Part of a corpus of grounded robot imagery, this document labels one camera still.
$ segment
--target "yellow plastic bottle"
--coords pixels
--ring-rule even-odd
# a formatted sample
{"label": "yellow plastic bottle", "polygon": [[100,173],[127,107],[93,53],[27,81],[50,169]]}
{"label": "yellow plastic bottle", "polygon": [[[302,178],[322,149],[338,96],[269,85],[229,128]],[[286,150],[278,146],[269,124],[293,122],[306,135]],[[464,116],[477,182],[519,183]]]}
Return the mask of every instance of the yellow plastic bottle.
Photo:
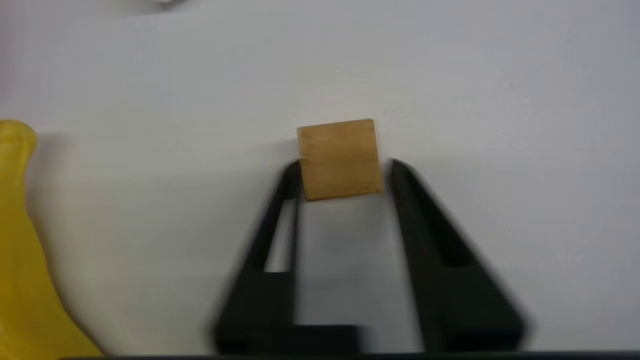
{"label": "yellow plastic bottle", "polygon": [[0,120],[0,360],[100,356],[65,312],[25,205],[33,129]]}

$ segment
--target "yellow object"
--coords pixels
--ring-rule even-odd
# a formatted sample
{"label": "yellow object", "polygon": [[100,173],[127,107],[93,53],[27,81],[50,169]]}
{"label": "yellow object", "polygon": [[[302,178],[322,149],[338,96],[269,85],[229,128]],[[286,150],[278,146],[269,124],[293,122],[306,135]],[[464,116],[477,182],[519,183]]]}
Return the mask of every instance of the yellow object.
{"label": "yellow object", "polygon": [[54,289],[25,205],[24,173],[37,137],[0,120],[0,360],[100,356]]}
{"label": "yellow object", "polygon": [[373,120],[298,128],[307,201],[384,191]]}

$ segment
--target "white background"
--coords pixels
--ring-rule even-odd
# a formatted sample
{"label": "white background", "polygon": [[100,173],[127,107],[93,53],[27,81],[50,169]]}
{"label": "white background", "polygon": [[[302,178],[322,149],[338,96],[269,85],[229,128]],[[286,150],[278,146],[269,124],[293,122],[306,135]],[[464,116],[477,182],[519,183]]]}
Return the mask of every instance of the white background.
{"label": "white background", "polygon": [[[640,344],[640,3],[0,0],[0,117],[40,135],[29,206],[116,354],[204,354],[296,127],[370,117],[532,324]],[[383,196],[305,210],[299,318],[419,349]]]}

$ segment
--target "wooden block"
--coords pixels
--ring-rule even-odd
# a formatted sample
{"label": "wooden block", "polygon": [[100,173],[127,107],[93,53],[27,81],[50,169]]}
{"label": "wooden block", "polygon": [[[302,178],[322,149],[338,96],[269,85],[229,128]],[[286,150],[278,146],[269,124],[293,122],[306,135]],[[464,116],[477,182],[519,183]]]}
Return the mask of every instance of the wooden block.
{"label": "wooden block", "polygon": [[299,127],[298,147],[307,201],[383,191],[373,120]]}

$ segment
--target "wood grain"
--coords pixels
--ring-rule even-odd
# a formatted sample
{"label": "wood grain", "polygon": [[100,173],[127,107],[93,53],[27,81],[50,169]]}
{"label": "wood grain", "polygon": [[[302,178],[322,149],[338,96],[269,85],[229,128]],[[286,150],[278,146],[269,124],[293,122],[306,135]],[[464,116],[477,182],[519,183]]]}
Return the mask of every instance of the wood grain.
{"label": "wood grain", "polygon": [[383,191],[373,120],[298,128],[307,201]]}

